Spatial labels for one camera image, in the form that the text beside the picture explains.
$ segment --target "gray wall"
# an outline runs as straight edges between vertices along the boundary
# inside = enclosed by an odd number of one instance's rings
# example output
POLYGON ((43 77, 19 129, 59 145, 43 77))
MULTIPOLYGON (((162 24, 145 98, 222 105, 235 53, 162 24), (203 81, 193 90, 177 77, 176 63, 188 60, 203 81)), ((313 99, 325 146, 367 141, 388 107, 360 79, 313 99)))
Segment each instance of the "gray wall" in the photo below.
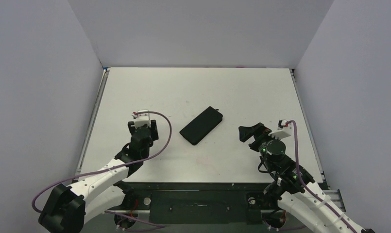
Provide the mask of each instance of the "gray wall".
POLYGON ((296 67, 333 0, 69 0, 104 66, 296 67))
POLYGON ((296 78, 328 182, 391 233, 391 0, 335 0, 296 78))
POLYGON ((67 1, 0 0, 0 233, 45 232, 31 199, 74 174, 101 75, 67 1))

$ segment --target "screw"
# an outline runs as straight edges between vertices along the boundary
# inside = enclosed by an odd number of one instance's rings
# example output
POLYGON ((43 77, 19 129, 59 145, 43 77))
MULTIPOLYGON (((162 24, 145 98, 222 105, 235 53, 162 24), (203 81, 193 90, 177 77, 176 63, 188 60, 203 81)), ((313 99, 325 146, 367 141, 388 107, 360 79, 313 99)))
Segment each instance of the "screw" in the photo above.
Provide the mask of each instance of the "screw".
POLYGON ((255 198, 248 198, 248 203, 251 205, 255 204, 255 198))
POLYGON ((150 198, 144 198, 144 205, 149 205, 151 203, 150 198))

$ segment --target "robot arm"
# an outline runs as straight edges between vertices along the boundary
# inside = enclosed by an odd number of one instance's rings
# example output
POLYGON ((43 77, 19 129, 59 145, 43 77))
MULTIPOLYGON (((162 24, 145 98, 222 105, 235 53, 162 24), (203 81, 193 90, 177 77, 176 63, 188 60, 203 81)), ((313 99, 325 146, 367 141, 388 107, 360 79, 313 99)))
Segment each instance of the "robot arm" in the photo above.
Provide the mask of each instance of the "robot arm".
POLYGON ((264 194, 276 201, 279 208, 294 215, 315 233, 374 233, 351 221, 324 194, 313 177, 285 155, 286 146, 280 139, 292 135, 292 122, 280 120, 275 132, 262 123, 240 126, 238 130, 241 142, 254 137, 249 147, 261 154, 260 164, 274 179, 264 194))
POLYGON ((155 120, 149 112, 135 113, 128 122, 131 142, 106 165, 90 176, 68 186, 57 185, 39 216, 38 222, 51 233, 78 233, 85 223, 105 210, 120 205, 129 194, 121 180, 131 176, 147 159, 150 147, 158 139, 155 120))

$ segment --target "black smartphone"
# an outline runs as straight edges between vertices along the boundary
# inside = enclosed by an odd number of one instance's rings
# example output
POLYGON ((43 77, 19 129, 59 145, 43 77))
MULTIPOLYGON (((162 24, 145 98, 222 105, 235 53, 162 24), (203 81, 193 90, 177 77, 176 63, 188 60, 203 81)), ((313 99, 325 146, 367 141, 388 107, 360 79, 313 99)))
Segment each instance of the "black smartphone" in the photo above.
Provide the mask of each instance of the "black smartphone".
POLYGON ((186 125, 180 134, 191 144, 197 145, 221 121, 222 114, 209 106, 186 125))

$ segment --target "white table surface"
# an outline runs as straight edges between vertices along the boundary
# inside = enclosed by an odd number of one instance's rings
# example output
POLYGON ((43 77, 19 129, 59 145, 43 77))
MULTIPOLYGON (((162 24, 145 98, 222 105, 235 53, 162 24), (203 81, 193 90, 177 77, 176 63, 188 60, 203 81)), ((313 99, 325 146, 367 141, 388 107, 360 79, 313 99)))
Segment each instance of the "white table surface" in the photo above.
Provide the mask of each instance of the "white table surface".
MULTIPOLYGON (((279 119, 298 124, 300 164, 322 182, 313 146, 289 69, 273 68, 137 68, 112 67, 86 149, 82 173, 95 171, 130 140, 127 123, 133 111, 149 109, 172 123, 172 139, 158 157, 144 162, 128 182, 270 183, 257 171, 259 153, 239 141, 238 127, 262 122, 276 130, 279 119), (218 108, 222 122, 198 145, 179 131, 208 106, 218 108)), ((168 125, 157 120, 160 139, 150 156, 167 140, 168 125)), ((293 137, 283 139, 294 159, 293 137)))

